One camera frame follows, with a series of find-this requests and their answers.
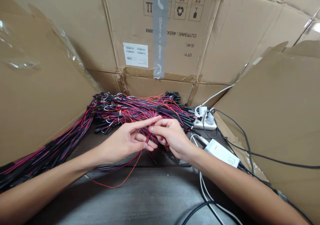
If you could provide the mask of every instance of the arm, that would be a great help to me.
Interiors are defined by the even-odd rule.
[[[162,144],[170,146],[177,158],[205,174],[258,223],[307,224],[289,204],[263,183],[195,146],[176,120],[162,119],[149,127],[149,131]]]
[[[146,144],[137,129],[160,120],[161,116],[126,123],[99,146],[63,163],[25,183],[0,194],[0,224],[23,224],[39,212],[68,185],[92,169],[116,163],[142,149],[153,151],[157,145]]]

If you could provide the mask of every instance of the recycling symbol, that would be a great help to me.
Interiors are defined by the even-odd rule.
[[[178,16],[181,16],[181,15],[182,15],[182,13],[183,13],[183,7],[182,7],[182,6],[179,6],[179,7],[177,8],[177,13],[178,13]]]

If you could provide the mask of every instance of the hand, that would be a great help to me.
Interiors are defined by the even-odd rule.
[[[188,161],[189,156],[197,147],[187,138],[176,119],[161,119],[154,126],[149,127],[149,131],[156,135],[159,142],[165,146],[170,146],[172,153],[184,161]]]
[[[156,149],[158,145],[151,140],[147,144],[146,136],[138,133],[137,130],[153,124],[160,119],[161,116],[157,116],[144,121],[123,124],[107,140],[91,150],[97,157],[98,166],[119,162],[143,149],[148,151]]]

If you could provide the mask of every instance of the table surface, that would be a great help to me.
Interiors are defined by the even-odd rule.
[[[94,134],[92,125],[69,159],[99,145],[110,134]],[[224,146],[225,141],[216,139]],[[153,153],[159,164],[172,164],[159,152]],[[146,151],[139,165],[153,162]],[[127,177],[132,168],[122,168],[108,173],[88,173],[97,182],[116,186]],[[243,224],[256,224],[234,204],[209,179],[204,178],[209,193],[215,201],[234,213]],[[85,177],[67,187],[28,224],[181,224],[186,216],[204,200],[200,193],[199,173],[193,167],[135,168],[119,188],[106,188]],[[225,225],[237,224],[215,207]],[[219,224],[208,206],[197,211],[188,224]]]

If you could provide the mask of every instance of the power strip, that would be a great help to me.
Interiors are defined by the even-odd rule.
[[[215,122],[213,122],[212,125],[211,125],[211,124],[208,124],[208,123],[206,122],[206,119],[205,119],[205,120],[204,120],[204,127],[205,127],[206,130],[215,130],[215,129],[217,128],[217,125],[216,125]],[[203,123],[202,123],[202,121],[199,121],[199,120],[196,119],[192,128],[203,129]]]

